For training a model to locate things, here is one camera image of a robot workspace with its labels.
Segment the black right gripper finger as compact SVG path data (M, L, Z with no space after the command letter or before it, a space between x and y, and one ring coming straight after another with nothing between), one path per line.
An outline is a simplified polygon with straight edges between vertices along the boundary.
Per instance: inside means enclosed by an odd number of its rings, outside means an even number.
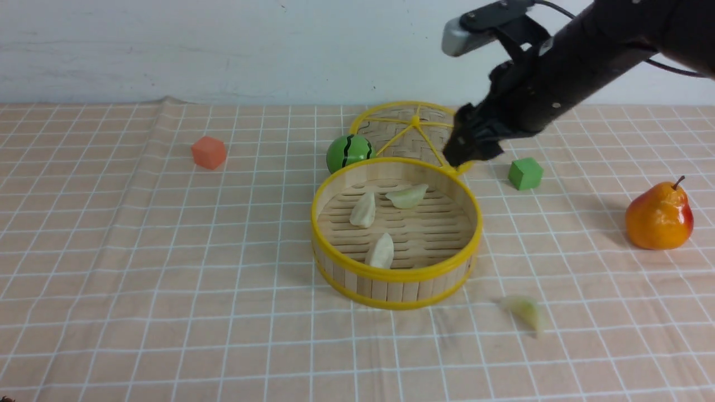
M454 114L454 127L445 143L445 160L452 168L467 162L488 162L504 153L499 124L481 105L465 104Z

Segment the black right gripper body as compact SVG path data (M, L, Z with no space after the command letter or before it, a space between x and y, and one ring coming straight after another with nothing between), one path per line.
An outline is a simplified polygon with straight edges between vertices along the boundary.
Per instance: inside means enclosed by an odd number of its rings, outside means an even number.
M475 110L480 137L529 137L598 89L598 64L584 55L581 34L556 34L493 69Z

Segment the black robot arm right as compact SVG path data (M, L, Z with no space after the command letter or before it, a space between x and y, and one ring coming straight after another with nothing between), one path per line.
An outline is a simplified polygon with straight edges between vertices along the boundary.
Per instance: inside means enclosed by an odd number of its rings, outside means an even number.
M655 54L713 78L712 1L595 1L555 34L529 17L534 1L497 1L444 28L442 50L462 56L493 41L508 61L490 72L477 105L455 112L444 147L452 167L502 154L501 141L534 137Z

